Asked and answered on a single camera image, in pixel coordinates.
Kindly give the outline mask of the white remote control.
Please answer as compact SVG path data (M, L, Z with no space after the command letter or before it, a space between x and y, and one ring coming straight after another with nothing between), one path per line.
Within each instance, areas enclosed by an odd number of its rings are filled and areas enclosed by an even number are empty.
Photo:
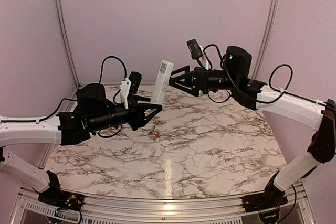
M171 77L173 67L174 63L162 60L155 81L150 103L162 105L165 93L169 86L169 79Z

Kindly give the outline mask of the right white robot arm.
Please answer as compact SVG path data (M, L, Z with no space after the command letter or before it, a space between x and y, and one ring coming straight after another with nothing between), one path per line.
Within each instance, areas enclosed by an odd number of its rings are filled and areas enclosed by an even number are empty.
M185 66L172 72L169 84L195 97L200 93L227 90L230 97L245 108L278 114L314 131L307 151L274 174L260 195L260 203L271 207L293 183L334 158L335 102L303 98L248 78L251 54L243 48L228 46L226 53L219 57L221 70L203 67L190 70Z

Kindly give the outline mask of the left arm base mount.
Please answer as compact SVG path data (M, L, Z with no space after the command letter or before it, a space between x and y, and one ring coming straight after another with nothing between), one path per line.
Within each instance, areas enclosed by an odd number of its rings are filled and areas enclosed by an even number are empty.
M45 191L39 192L38 200L48 205L56 206L59 209L70 209L80 211L84 196L79 193L62 190L56 174L46 171L49 183Z

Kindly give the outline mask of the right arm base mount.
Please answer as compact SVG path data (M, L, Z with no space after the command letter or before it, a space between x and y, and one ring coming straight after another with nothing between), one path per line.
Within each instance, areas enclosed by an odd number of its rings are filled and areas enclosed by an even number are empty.
M288 203L284 195L275 197L266 193L252 194L242 197L243 208L246 212L260 211L269 208L279 207Z

